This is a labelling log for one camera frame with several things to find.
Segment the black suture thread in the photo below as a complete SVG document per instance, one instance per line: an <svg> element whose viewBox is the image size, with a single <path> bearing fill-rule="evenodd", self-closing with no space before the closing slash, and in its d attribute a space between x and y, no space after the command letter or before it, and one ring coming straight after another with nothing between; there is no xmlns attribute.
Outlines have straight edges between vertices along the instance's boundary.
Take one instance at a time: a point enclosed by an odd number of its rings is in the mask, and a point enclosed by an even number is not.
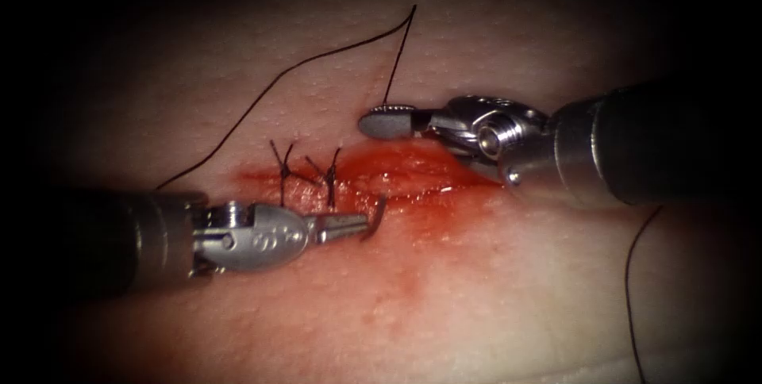
<svg viewBox="0 0 762 384"><path fill-rule="evenodd" d="M656 215L661 212L663 209L663 206L658 206L656 209L651 213L651 216L648 216L648 219L643 222L643 225L641 226L640 230L635 234L635 238L633 239L633 243L629 246L629 252L627 252L627 263L625 265L625 300L627 302L627 321L629 323L629 340L633 344L633 356L635 357L635 365L637 366L637 374L638 377L641 380L642 384L646 384L647 381L645 381L645 375L643 374L643 366L641 365L641 357L637 354L637 344L635 342L635 328L633 325L633 307L631 304L631 300L629 298L629 269L630 265L633 262L633 252L635 251L635 245L640 240L641 236L643 235L643 232L645 232L645 229L651 225L651 222L653 222L653 219L656 218Z"/></svg>
<svg viewBox="0 0 762 384"><path fill-rule="evenodd" d="M344 47L341 47L341 48L338 48L338 49L334 49L334 50L332 50L332 51L323 52L322 54L318 54L318 55L316 55L316 56L311 56L310 58L308 58L308 59L306 59L306 60L302 60L302 61L300 61L300 62L298 62L298 63L294 64L293 66L291 66L291 67L287 68L286 70L284 70L284 71L281 71L280 73L278 73L278 75L277 75L277 76L276 76L276 77L275 77L275 78L272 80L272 82L270 82L270 84L269 84L269 85L267 85L267 86L264 88L264 90L263 90L263 91L260 93L260 95L259 95L259 96L257 96L257 98L256 98L256 99L255 99L255 100L252 102L252 104L251 104L251 105L250 105L250 106L249 106L249 107L248 107L248 108L247 108L247 109L246 109L246 110L243 112L243 114L241 115L241 117L240 117L240 118L238 118L238 121L236 121L236 123L235 123L235 124L233 124L233 127L232 127L232 128L231 128L231 129L230 129L230 130L229 130L229 131L228 131L228 132L227 132L227 133L226 133L226 134L225 134L225 135L222 137L222 140L220 140L220 142L217 144L217 146L215 146L215 147L214 147L214 149L212 149L212 152L209 152L209 154L208 154L208 155L206 155L206 156L205 156L203 159L201 159L201 160L200 160L200 161L198 161L197 163L195 163L195 164L191 165L190 167L186 168L185 170L183 170L183 171L180 171L178 174L176 174L176 175L173 175L172 177L170 177L170 178L169 178L169 179L167 179L166 181L164 181L164 182L160 183L160 184L159 184L159 185L156 187L156 190L160 190L161 188L163 188L163 187L165 187L166 185L168 185L168 184L170 184L170 183L174 182L175 180L177 180L177 179L179 179L179 178L183 177L184 175L187 175L187 174L191 173L192 171L195 171L196 169L198 169L199 167L201 167L202 165L204 165L205 163L207 163L207 162L208 162L210 159L212 159L212 157L213 157L213 156L214 156L214 155L215 155L215 154L216 154L216 153L217 153L217 152L218 152L218 151L219 151L219 150L222 148L222 145L223 145L223 144L225 144L225 142L226 142L226 141L228 141L228 139L230 138L230 136L232 136L232 134L233 134L233 133L236 131L236 129L238 129L238 126L239 126L239 125L241 125L241 123L244 121L244 119L246 119L246 117L247 117L247 116L248 116L248 115L251 113L252 109L254 109L254 106L256 106L256 105L257 105L257 103L259 103L259 102L260 102L260 100L262 99L262 97L264 97L264 95L265 95L265 94L267 94L267 93L268 93L268 91L269 91L269 90L271 90L271 89L272 89L272 87L274 87L274 86L275 86L275 84L276 84L276 83L277 83L277 82L278 82L278 81L279 81L279 80L280 80L280 79L281 79L283 76L285 76L285 75L286 75L286 73L288 73L288 72L290 72L290 71L292 71L292 70L296 69L297 67L300 67L300 66L302 66L302 65L304 65L304 64L307 64L307 63L310 63L310 62L312 62L312 61L315 61L315 60L317 60L317 59L320 59L320 58L323 58L323 57L327 57L327 56L332 56L332 55L334 55L334 54L337 54L337 53L339 53L339 52L348 51L348 50L350 50L350 49L358 48L358 47L360 47L360 46L363 46L363 45L366 45L366 44L370 44L370 43L372 43L372 42L375 42L375 41L377 41L377 40L381 40L381 39L383 39L384 37L387 37L387 36L390 36L390 35L392 35L392 34L396 33L396 32L397 32L397 31L399 31L399 30L400 30L402 27L404 27L406 24L408 24L408 29L409 29L409 28L410 28L410 25L409 25L409 23L410 23L410 21L412 21L412 20L413 20L413 14L415 13L415 9L416 9L416 6L417 6L417 5L413 5L413 9L410 11L410 14L409 14L409 15L408 15L408 16L405 18L405 20L404 20L404 21L402 21L402 22L401 22L399 25L397 25L396 27L394 27L394 28L393 28L393 29L391 29L391 30L388 30L388 31L386 31L386 32L384 32L384 33L381 33L381 34L379 34L379 35L373 36L373 37L371 37L371 38L369 38L369 39L366 39L366 40L361 40L360 42L356 42L356 43L354 43L354 44L350 44L350 45L347 45L347 46L344 46Z"/></svg>
<svg viewBox="0 0 762 384"><path fill-rule="evenodd" d="M338 158L340 151L341 148L337 148L336 152L333 153L333 161L331 161L331 166L328 167L328 170L326 170L325 173L320 170L320 167L318 167L309 156L304 157L307 163L315 169L328 187L328 207L331 209L336 209L336 159Z"/></svg>
<svg viewBox="0 0 762 384"><path fill-rule="evenodd" d="M399 45L399 50L397 51L397 58L394 60L394 67L391 68L391 76L389 76L389 83L387 85L387 92L383 95L383 101L381 102L381 106L385 106L387 104L387 100L389 99L389 90L391 90L391 83L394 82L394 73L397 72L397 65L399 64L399 58L402 56L402 50L405 49L405 42L407 41L407 33L410 32L410 26L413 24L413 16L415 15L415 5L413 5L413 10L410 11L410 22L407 23L407 27L405 27L405 35L402 36L402 43Z"/></svg>
<svg viewBox="0 0 762 384"><path fill-rule="evenodd" d="M286 151L286 155L283 157L283 160L280 159L280 155L278 154L278 148L275 147L275 142L270 140L270 148L272 148L272 153L275 154L275 159L278 160L278 166L280 167L280 206L285 206L285 197L286 197L286 178L289 176L294 176L297 179L304 180L305 182L312 183L315 186L319 186L319 183L315 182L314 180L300 175L299 173L294 173L291 171L291 169L288 167L288 157L291 155L291 150L294 149L294 144L290 144L288 146L288 150Z"/></svg>

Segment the wound incision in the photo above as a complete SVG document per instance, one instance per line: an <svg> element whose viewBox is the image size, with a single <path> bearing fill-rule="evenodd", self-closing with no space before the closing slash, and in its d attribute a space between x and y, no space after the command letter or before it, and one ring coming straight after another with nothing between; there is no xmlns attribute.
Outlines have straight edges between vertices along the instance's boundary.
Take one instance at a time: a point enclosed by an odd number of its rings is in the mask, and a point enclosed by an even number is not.
<svg viewBox="0 0 762 384"><path fill-rule="evenodd" d="M468 219L455 215L464 194L473 201L501 189L462 166L435 140L369 140L342 149L341 156L337 150L325 172L319 159L306 157L288 167L292 149L278 158L278 168L236 171L233 180L243 196L238 199L284 204L298 213L366 213L372 220L385 197L387 213L436 231L468 225Z"/></svg>

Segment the blood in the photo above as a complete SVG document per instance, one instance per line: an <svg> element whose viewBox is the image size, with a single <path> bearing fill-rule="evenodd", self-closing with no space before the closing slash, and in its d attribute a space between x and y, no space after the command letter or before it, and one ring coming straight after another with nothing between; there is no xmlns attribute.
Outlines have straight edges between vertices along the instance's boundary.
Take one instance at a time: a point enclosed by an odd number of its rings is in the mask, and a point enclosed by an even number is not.
<svg viewBox="0 0 762 384"><path fill-rule="evenodd" d="M324 168L330 165L326 157L311 158ZM293 172L321 180L302 156L292 157L290 166ZM276 166L242 167L233 173L233 182L246 200L279 204L280 177ZM368 140L341 151L335 209L328 205L324 183L315 186L288 178L283 195L285 206L298 213L366 213L371 220L383 195L387 213L404 214L418 231L431 233L437 228L452 230L466 221L455 215L463 193L489 194L499 189L499 184L469 171L434 140Z"/></svg>

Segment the skin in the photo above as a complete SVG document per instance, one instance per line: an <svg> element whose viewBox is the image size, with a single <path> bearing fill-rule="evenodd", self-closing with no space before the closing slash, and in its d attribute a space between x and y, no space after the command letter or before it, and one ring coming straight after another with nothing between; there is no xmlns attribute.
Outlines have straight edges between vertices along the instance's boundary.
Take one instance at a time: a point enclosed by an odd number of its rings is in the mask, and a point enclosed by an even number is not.
<svg viewBox="0 0 762 384"><path fill-rule="evenodd" d="M49 108L38 156L57 180L151 189L211 150L282 69L389 29L413 3L391 102L488 94L551 113L685 56L661 0L148 1L83 52L75 98ZM274 174L270 139L324 167L336 147L363 148L356 118L380 103L401 38L287 75L214 159L168 190L261 198L234 175ZM287 200L305 194L292 186ZM69 310L56 356L77 376L130 382L637 380L622 275L652 208L526 205L485 187L453 198L446 237L400 205L372 244ZM754 314L753 240L721 205L669 206L648 228L631 296L649 380L706 380L733 365Z"/></svg>

